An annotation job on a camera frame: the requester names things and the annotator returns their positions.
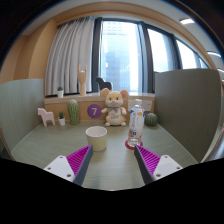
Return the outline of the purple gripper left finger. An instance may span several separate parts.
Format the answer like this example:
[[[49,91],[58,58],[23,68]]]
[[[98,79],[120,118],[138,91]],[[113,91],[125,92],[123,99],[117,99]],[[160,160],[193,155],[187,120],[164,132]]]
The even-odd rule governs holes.
[[[92,155],[93,146],[88,145],[69,156],[59,155],[44,170],[81,186]]]

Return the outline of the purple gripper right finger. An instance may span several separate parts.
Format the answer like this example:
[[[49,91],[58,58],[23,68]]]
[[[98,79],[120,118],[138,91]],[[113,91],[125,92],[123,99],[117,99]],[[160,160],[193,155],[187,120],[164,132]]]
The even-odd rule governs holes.
[[[145,184],[152,183],[182,169],[182,166],[170,156],[159,156],[139,145],[135,147],[134,155]]]

